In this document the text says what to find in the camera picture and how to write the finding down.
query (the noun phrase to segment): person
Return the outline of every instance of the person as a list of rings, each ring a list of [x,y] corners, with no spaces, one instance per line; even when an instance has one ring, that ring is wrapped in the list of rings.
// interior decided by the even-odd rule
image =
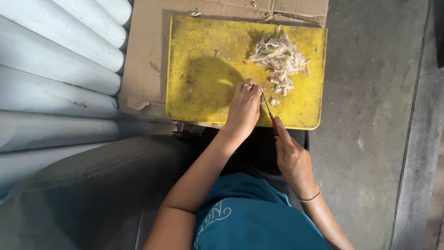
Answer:
[[[239,159],[260,165],[270,158],[260,143],[238,150],[255,130],[260,96],[252,79],[237,84],[226,124],[163,200],[144,250],[353,249],[322,197],[308,150],[290,136],[278,116],[273,161],[280,173],[269,176],[282,176],[305,213],[291,206],[290,196],[273,185],[273,177],[259,174],[254,166],[250,172],[239,167],[245,165]],[[241,170],[222,174],[233,166]]]

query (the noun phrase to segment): cutting board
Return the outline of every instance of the cutting board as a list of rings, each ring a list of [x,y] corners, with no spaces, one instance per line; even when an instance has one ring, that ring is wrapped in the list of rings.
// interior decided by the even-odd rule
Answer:
[[[264,32],[275,34],[276,25],[171,16],[166,113],[172,120],[225,123],[235,86],[246,78],[259,84],[268,101],[280,104],[270,110],[286,128],[312,130],[321,121],[327,29],[281,25],[310,62],[311,77],[290,76],[294,89],[284,97],[274,94],[275,84],[264,67],[248,62]],[[216,57],[213,49],[219,50]],[[271,127],[265,104],[257,126]]]

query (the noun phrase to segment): teal shirt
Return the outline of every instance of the teal shirt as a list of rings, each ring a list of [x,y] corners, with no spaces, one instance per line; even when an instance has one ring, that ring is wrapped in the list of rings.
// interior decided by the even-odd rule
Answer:
[[[246,173],[221,176],[196,212],[193,249],[331,249],[286,195]]]

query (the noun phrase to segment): forearm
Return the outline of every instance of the forearm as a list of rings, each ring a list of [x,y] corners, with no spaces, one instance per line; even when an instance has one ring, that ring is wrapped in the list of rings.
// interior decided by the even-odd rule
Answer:
[[[289,181],[289,186],[297,194],[300,200],[310,200],[313,197],[316,197],[320,192],[319,186],[317,186],[314,180],[310,181],[310,183],[312,183],[311,188],[308,188],[308,191],[302,194],[297,193],[300,191],[295,188],[296,185],[291,179]],[[332,248],[353,249],[352,244],[336,222],[322,195],[319,195],[319,197],[312,201],[301,202],[301,205],[305,214],[315,224],[319,232]]]
[[[205,200],[228,159],[240,142],[221,129],[205,151],[165,197],[163,207],[194,213]]]

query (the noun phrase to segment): cardboard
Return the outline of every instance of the cardboard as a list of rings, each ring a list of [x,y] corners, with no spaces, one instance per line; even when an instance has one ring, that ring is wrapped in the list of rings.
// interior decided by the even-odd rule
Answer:
[[[119,109],[124,113],[159,115],[165,108],[170,16],[324,27],[328,0],[135,0]]]

